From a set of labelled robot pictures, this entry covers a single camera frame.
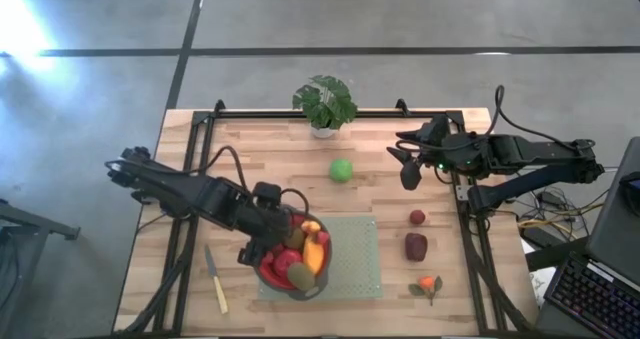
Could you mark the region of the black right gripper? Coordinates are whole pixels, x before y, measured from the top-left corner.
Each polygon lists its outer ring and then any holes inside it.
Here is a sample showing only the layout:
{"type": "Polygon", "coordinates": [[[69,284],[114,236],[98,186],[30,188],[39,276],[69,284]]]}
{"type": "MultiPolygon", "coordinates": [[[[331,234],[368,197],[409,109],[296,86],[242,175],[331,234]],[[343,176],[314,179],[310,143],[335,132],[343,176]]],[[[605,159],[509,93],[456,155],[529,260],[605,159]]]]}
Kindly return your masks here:
{"type": "Polygon", "coordinates": [[[386,150],[401,164],[401,183],[406,190],[415,190],[422,176],[422,165],[434,164],[437,156],[444,151],[442,140],[449,129],[445,115],[434,116],[430,122],[423,123],[418,130],[397,132],[402,149],[387,147],[386,150]]]}

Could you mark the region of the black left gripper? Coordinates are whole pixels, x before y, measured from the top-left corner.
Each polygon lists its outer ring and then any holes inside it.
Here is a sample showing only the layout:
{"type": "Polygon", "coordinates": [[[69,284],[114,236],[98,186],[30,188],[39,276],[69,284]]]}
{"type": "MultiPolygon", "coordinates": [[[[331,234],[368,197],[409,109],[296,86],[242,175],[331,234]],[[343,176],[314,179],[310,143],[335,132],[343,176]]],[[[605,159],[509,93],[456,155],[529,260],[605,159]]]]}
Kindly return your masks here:
{"type": "Polygon", "coordinates": [[[290,234],[295,210],[281,205],[280,186],[258,182],[252,197],[237,212],[237,229],[250,237],[239,251],[243,265],[260,265],[264,256],[290,234]]]}

